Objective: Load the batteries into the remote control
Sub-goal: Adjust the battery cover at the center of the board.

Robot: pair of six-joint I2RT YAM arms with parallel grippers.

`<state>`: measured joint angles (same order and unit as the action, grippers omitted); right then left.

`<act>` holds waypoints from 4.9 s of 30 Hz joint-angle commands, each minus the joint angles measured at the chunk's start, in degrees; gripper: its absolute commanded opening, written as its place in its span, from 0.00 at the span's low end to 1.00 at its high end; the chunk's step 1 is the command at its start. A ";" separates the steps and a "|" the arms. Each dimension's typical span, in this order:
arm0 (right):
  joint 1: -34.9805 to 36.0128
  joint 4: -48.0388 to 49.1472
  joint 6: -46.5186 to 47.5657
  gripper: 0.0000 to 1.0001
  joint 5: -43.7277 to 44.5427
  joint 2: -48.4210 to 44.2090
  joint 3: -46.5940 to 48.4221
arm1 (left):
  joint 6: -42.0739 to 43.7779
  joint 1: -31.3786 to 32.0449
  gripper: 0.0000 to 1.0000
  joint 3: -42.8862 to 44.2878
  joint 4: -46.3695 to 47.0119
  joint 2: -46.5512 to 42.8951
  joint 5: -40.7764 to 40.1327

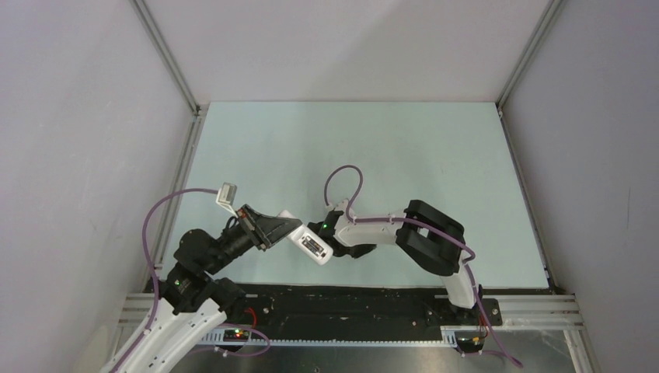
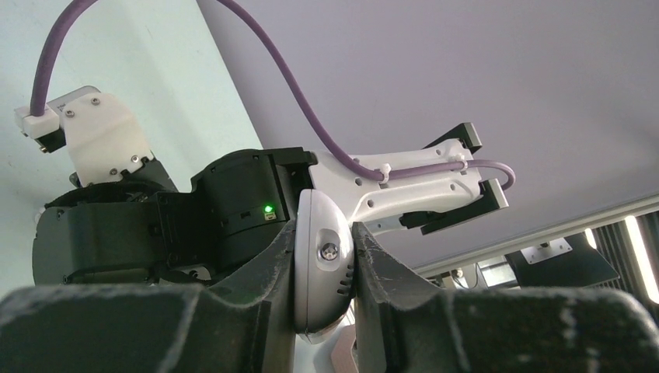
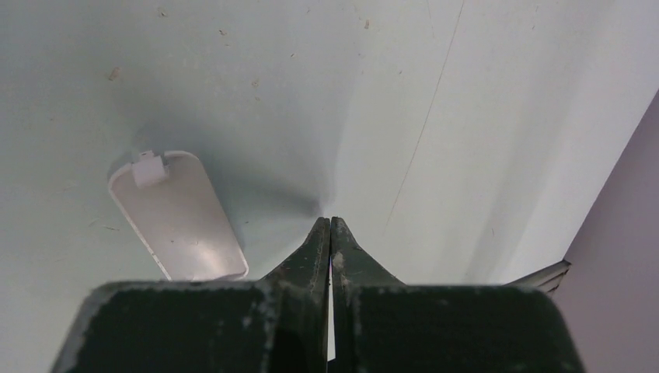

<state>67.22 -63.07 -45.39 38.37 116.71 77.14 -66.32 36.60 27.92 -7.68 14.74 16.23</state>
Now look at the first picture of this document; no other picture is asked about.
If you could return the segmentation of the white remote control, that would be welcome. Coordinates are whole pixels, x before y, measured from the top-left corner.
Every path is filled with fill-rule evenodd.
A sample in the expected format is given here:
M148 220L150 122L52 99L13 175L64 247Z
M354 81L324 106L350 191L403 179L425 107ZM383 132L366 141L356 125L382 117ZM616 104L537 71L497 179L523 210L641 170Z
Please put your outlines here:
M292 213L283 210L277 217L292 220L297 224L297 227L289 232L285 238L318 265L322 266L326 264L333 257L333 249L330 245L323 241L313 230L307 225L304 225Z

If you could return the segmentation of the AAA battery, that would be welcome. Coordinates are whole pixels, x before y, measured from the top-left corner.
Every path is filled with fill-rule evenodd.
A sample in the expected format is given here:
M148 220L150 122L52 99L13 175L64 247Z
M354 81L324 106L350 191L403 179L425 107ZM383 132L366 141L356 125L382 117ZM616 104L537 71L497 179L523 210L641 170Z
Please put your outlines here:
M313 255L318 256L318 257L324 257L325 256L325 250L324 248L317 243L314 238L312 238L309 235L306 235L302 238L302 245Z

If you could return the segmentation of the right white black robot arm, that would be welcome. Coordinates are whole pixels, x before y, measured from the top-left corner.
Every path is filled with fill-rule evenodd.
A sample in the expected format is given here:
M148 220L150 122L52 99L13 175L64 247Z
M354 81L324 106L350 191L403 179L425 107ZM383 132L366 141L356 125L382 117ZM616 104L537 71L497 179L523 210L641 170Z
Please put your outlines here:
M416 265L441 279L457 322L471 324L483 313L482 287L465 265L476 258L464 227L422 200L383 216L358 218L348 200L330 208L324 220L307 227L335 257L361 258L378 246L398 246Z

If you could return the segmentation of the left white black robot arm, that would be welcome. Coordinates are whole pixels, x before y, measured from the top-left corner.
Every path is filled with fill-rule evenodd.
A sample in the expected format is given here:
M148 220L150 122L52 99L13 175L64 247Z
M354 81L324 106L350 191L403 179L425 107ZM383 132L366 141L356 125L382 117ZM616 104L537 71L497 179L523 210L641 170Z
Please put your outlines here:
M269 249L303 223L287 211L268 216L247 204L234 219L219 237L199 228L181 237L175 266L154 284L152 307L103 372L169 372L216 326L244 316L244 290L214 275L252 248Z

